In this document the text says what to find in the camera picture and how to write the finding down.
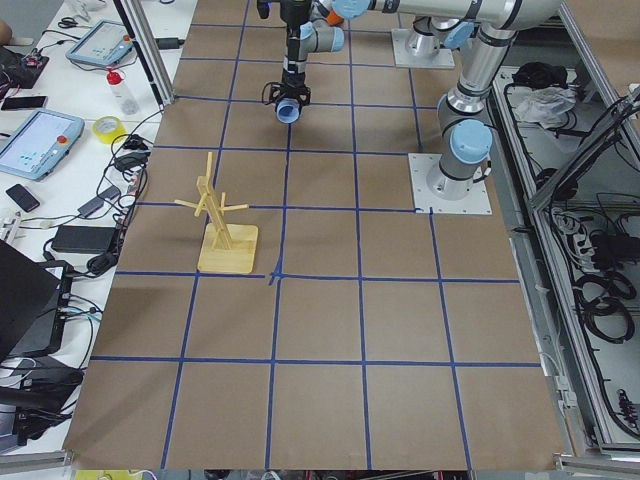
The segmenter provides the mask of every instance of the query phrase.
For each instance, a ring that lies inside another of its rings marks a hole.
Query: wooden stand
[[[200,216],[203,210],[211,221],[205,230],[198,270],[209,273],[251,273],[258,244],[258,227],[255,225],[232,225],[224,221],[224,212],[243,210],[249,205],[225,206],[226,194],[220,201],[211,186],[211,168],[213,152],[207,158],[207,173],[198,177],[196,187],[200,193],[198,203],[175,200],[179,205],[195,209],[194,215]]]

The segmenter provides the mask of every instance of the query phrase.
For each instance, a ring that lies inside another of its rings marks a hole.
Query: blue joint cap
[[[487,158],[491,145],[491,130],[478,120],[463,120],[457,124],[449,140],[451,152],[467,165],[477,165]]]
[[[474,28],[473,22],[460,22],[449,32],[449,35],[447,35],[446,40],[443,42],[444,47],[452,49],[460,48],[464,45],[464,42],[471,38]]]
[[[332,52],[339,52],[344,47],[344,32],[339,27],[333,27],[333,44],[331,45]]]
[[[282,123],[293,123],[300,118],[300,105],[293,98],[283,98],[276,105],[276,118]]]
[[[313,23],[307,22],[304,25],[300,25],[300,40],[309,38],[313,33]]]
[[[345,20],[353,20],[369,10],[370,0],[333,0],[333,9]]]

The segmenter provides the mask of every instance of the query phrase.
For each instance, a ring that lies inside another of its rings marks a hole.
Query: black phone
[[[8,97],[2,102],[0,110],[28,110],[33,108],[44,107],[47,103],[47,97]]]
[[[9,188],[7,190],[7,195],[9,195],[11,200],[16,202],[25,212],[30,212],[40,206],[40,202],[19,183]]]

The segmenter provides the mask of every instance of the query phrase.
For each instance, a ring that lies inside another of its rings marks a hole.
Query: plastic bag
[[[521,122],[539,123],[543,128],[559,127],[566,123],[565,113],[575,104],[573,90],[549,87],[527,95],[514,114]]]

